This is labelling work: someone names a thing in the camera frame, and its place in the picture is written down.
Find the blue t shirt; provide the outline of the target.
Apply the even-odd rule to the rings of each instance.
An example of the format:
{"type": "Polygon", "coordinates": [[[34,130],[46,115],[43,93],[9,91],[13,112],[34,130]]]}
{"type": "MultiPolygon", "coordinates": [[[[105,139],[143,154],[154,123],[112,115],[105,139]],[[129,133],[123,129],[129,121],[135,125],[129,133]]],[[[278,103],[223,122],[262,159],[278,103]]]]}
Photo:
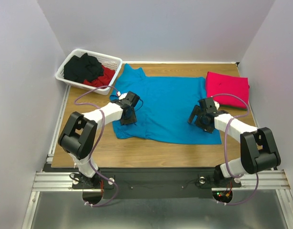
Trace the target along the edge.
{"type": "Polygon", "coordinates": [[[203,77],[148,77],[142,68],[123,68],[115,83],[121,93],[129,91],[141,99],[135,108],[137,121],[112,123],[118,139],[138,137],[172,144],[220,145],[218,130],[207,133],[188,119],[199,100],[206,97],[203,77]]]}

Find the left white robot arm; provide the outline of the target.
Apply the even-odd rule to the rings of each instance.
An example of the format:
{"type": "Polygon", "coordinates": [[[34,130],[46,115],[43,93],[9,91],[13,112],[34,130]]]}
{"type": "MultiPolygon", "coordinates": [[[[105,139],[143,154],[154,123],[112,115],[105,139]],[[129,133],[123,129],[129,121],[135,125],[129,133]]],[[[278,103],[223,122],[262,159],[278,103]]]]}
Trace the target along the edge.
{"type": "Polygon", "coordinates": [[[79,170],[77,175],[71,175],[71,179],[78,184],[95,188],[103,183],[104,179],[99,176],[100,169],[92,159],[92,153],[106,124],[120,121],[121,125],[131,125],[137,122],[135,106],[141,100],[140,97],[133,92],[117,92],[117,97],[104,107],[93,105],[96,109],[92,112],[73,112],[59,136],[59,146],[70,155],[79,170]]]}

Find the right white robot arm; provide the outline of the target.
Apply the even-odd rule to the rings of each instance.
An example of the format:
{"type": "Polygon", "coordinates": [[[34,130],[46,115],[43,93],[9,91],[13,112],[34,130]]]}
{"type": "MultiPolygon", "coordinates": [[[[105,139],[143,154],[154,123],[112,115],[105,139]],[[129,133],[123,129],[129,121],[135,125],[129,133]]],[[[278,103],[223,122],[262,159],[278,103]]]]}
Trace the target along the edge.
{"type": "Polygon", "coordinates": [[[188,119],[201,130],[212,133],[223,131],[225,163],[215,167],[213,181],[218,186],[224,186],[230,178],[240,178],[245,174],[277,167],[281,157],[271,129],[257,128],[245,124],[227,111],[217,110],[218,103],[212,97],[198,101],[188,119]],[[227,158],[227,136],[240,143],[240,157],[229,161],[227,158]]]}

